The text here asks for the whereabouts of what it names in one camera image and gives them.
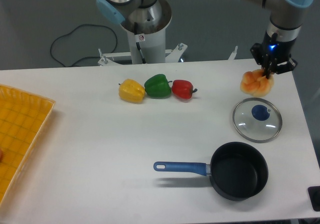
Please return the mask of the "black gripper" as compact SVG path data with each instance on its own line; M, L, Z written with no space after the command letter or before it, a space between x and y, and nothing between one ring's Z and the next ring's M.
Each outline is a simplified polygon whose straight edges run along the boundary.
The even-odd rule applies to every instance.
M291 48L295 40L280 42L277 37L277 33L273 33L271 36L265 33L262 43L253 44L250 49L255 62L264 70L263 76L267 79L272 74L293 71L298 65L297 61L291 57Z

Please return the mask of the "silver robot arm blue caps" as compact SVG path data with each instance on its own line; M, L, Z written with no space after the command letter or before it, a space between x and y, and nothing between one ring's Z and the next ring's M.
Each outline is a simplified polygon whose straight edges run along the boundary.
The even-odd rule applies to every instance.
M250 49L263 75L269 79L271 74L292 71L297 62L292 59L291 49L313 0L246 1L270 10L270 22L262 43ZM96 6L106 19L134 36L158 33L172 20L172 10L165 0L96 0Z

